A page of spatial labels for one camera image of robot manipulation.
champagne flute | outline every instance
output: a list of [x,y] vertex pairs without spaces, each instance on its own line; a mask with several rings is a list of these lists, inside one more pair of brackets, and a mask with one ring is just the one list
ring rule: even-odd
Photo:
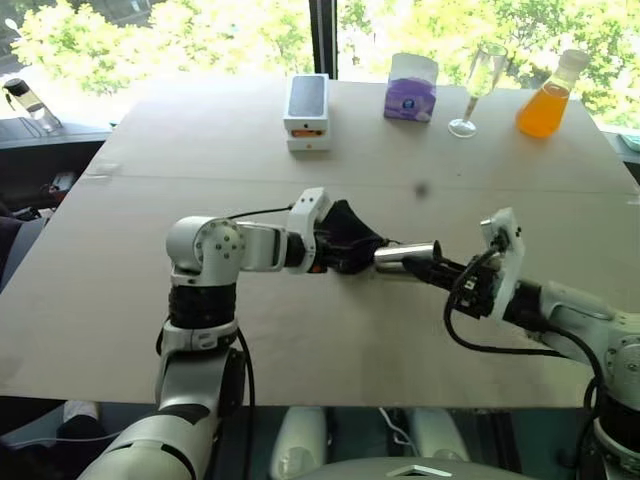
[[507,60],[507,49],[497,43],[482,43],[473,57],[471,71],[467,78],[467,91],[471,98],[462,118],[449,122],[449,131],[460,138],[473,137],[477,128],[469,118],[478,99],[489,95],[500,78],[500,74]]

white box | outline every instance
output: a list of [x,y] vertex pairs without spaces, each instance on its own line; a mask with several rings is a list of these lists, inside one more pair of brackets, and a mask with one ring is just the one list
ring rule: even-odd
[[289,79],[284,107],[284,128],[327,130],[329,128],[329,75],[312,73]]
[[321,137],[294,137],[287,132],[287,147],[291,152],[308,150],[329,150],[331,147],[331,131],[327,123],[327,129]]

bottle cap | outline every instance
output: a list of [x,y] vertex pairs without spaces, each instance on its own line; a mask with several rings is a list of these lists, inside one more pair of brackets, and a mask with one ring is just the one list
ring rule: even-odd
[[11,80],[8,80],[4,84],[4,88],[6,88],[14,97],[19,97],[29,91],[29,85],[27,85],[27,82],[21,78],[12,78]]
[[565,50],[562,52],[559,65],[567,70],[581,72],[589,65],[590,60],[591,57],[582,50]]

silver cylinder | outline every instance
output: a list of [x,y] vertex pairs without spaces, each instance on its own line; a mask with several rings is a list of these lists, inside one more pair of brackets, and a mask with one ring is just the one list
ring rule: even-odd
[[413,243],[411,245],[379,248],[373,255],[373,263],[376,267],[386,263],[400,264],[402,266],[402,259],[405,257],[439,262],[442,260],[440,242],[436,240],[429,243]]

tabletop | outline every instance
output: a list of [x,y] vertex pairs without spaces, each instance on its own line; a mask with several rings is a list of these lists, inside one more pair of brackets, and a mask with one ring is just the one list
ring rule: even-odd
[[[579,103],[538,141],[513,126],[531,92],[498,90],[478,104],[478,135],[461,140],[446,124],[465,107],[463,89],[439,88],[425,126],[384,119],[384,85],[332,82],[331,151],[293,154],[284,80],[186,81],[181,97],[152,94],[124,119],[0,296],[0,394],[153,401],[169,227],[186,215],[284,206],[311,186],[349,200],[378,233],[438,239],[459,261],[483,250],[479,222],[512,206],[525,276],[640,308],[635,183]],[[430,186],[426,197],[417,182]],[[581,404],[586,366],[467,351],[446,336],[444,300],[434,287],[372,272],[242,273],[237,312],[258,403]],[[476,342],[530,345],[506,324],[455,322]]]

